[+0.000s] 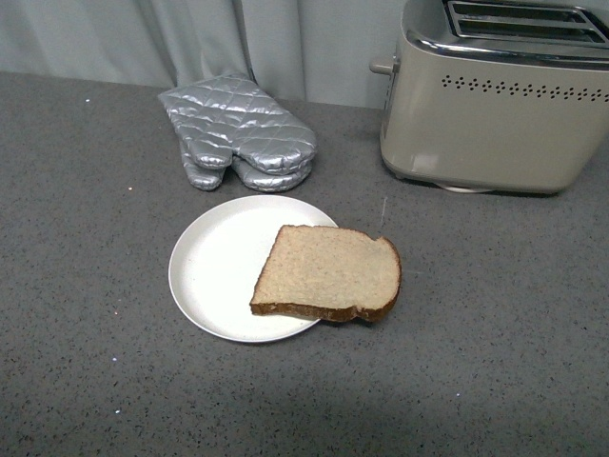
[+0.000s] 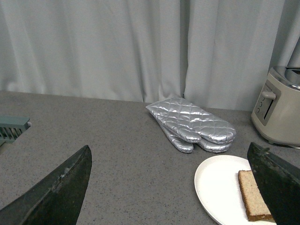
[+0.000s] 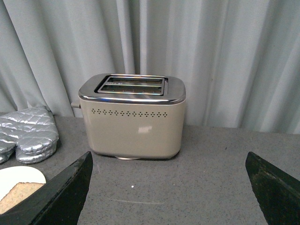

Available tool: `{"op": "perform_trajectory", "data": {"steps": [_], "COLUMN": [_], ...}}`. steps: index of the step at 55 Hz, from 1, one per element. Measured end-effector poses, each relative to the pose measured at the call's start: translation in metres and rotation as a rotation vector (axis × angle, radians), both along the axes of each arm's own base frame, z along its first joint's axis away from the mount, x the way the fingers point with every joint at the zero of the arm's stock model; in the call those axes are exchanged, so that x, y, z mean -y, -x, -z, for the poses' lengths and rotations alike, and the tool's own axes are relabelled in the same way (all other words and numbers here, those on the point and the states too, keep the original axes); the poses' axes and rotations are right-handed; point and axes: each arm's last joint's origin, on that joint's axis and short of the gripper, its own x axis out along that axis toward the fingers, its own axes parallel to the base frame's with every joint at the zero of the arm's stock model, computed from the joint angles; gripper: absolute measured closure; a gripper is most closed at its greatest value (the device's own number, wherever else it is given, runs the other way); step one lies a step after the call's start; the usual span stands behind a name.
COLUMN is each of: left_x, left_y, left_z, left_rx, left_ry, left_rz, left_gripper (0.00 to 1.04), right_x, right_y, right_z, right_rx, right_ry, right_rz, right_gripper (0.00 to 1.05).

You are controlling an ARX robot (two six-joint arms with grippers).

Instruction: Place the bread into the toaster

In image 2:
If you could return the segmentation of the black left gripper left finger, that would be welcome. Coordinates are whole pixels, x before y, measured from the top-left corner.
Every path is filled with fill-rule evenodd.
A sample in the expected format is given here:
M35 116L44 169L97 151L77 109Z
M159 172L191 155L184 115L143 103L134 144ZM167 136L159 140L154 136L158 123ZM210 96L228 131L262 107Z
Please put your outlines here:
M75 225L92 167L85 145L0 211L2 225Z

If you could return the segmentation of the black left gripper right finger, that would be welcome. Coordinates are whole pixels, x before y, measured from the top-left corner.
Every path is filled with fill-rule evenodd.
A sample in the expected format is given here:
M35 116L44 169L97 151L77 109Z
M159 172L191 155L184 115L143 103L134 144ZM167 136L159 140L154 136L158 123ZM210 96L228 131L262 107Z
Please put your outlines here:
M258 189L278 225L300 223L300 169L251 142L247 151Z

